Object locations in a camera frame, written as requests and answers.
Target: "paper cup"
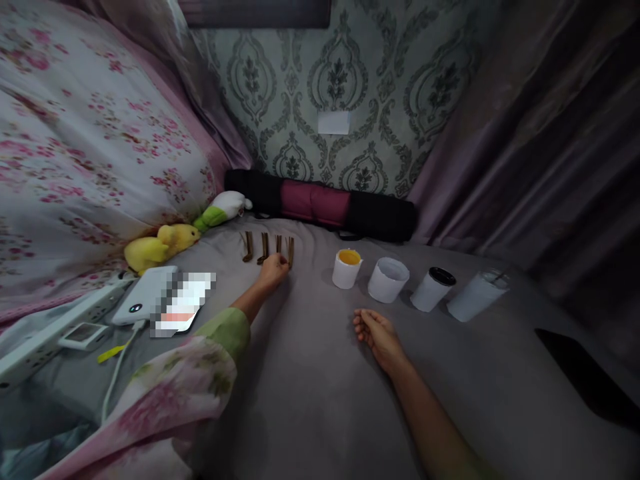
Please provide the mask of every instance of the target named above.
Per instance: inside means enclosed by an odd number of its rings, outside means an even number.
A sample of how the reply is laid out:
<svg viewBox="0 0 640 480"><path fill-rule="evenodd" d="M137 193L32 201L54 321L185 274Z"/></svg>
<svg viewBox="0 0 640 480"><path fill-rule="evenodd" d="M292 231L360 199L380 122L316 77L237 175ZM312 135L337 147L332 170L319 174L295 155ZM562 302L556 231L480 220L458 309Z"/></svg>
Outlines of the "paper cup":
<svg viewBox="0 0 640 480"><path fill-rule="evenodd" d="M432 267L411 296L411 303L418 310L430 312L455 285L455 277L448 271Z"/></svg>
<svg viewBox="0 0 640 480"><path fill-rule="evenodd" d="M358 276L360 265L362 265L362 258L356 250L339 250L335 254L333 264L333 284L344 290L350 289Z"/></svg>
<svg viewBox="0 0 640 480"><path fill-rule="evenodd" d="M391 303L396 299L407 280L409 280L409 270L402 262L382 257L375 264L369 280L369 294L378 302Z"/></svg>
<svg viewBox="0 0 640 480"><path fill-rule="evenodd" d="M509 291L509 278L504 275L492 283L498 275L495 269L478 272L464 290L447 304L449 313L457 320L466 322L502 297Z"/></svg>

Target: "stuffed animal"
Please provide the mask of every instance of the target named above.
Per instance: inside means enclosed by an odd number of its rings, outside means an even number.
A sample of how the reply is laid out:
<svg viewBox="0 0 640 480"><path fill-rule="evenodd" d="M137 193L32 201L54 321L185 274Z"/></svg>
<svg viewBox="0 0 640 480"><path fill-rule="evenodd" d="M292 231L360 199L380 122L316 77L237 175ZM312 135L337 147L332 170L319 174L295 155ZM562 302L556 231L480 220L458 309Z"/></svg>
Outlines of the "stuffed animal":
<svg viewBox="0 0 640 480"><path fill-rule="evenodd" d="M125 247L125 260L142 276L147 269L159 267L174 255L200 240L200 232L192 225L163 225L157 237L142 237Z"/></svg>
<svg viewBox="0 0 640 480"><path fill-rule="evenodd" d="M213 199L210 206L193 222L193 226L200 230L201 233L206 232L212 227L220 225L222 222L231 220L242 214L246 210L251 210L253 204L251 200L236 191L222 192Z"/></svg>

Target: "damask wallpaper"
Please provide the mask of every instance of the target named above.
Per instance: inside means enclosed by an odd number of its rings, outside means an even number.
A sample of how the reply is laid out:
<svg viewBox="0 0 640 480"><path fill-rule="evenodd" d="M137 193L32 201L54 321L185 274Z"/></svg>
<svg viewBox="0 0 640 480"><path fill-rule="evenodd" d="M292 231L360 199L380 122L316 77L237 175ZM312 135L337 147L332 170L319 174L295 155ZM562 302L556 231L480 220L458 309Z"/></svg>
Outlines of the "damask wallpaper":
<svg viewBox="0 0 640 480"><path fill-rule="evenodd" d="M331 26L193 30L256 166L404 197L499 24L499 0L333 0ZM350 110L318 135L318 110Z"/></svg>

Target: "charging cable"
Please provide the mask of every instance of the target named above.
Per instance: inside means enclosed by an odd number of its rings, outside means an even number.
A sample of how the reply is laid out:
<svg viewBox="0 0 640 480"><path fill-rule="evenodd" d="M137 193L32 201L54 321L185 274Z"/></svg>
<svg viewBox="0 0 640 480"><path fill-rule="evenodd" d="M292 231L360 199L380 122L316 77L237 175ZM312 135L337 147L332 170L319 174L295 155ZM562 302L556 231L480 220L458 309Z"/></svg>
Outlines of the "charging cable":
<svg viewBox="0 0 640 480"><path fill-rule="evenodd" d="M104 425L105 421L107 420L107 409L109 408L109 400L111 398L111 393L113 392L113 388L115 386L115 382L118 378L118 372L120 371L120 365L122 365L122 359L125 357L125 354L127 352L127 348L129 348L131 342L133 341L133 339L135 338L136 334L138 333L138 331L142 330L142 328L144 328L144 326L147 324L147 320L138 320L136 323L133 324L133 333L131 334L131 338L129 338L129 341L125 344L125 347L122 349L122 352L120 352L120 357L118 358L118 362L115 364L115 370L113 371L113 377L111 378L111 383L109 384L109 389L107 390L107 394L105 396L104 401L102 402L102 418L101 418L101 424Z"/></svg>

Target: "person's right hand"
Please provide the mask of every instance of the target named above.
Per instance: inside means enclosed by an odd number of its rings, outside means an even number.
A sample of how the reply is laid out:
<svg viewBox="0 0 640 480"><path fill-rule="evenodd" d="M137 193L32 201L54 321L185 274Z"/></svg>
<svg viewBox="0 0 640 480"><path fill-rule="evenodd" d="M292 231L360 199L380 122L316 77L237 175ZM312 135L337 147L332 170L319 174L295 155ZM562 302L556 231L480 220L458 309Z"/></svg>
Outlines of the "person's right hand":
<svg viewBox="0 0 640 480"><path fill-rule="evenodd" d="M388 375L409 362L393 324L374 310L356 309L353 319L358 341L365 342Z"/></svg>
<svg viewBox="0 0 640 480"><path fill-rule="evenodd" d="M273 292L289 273L289 262L280 253L272 253L262 264L255 284Z"/></svg>

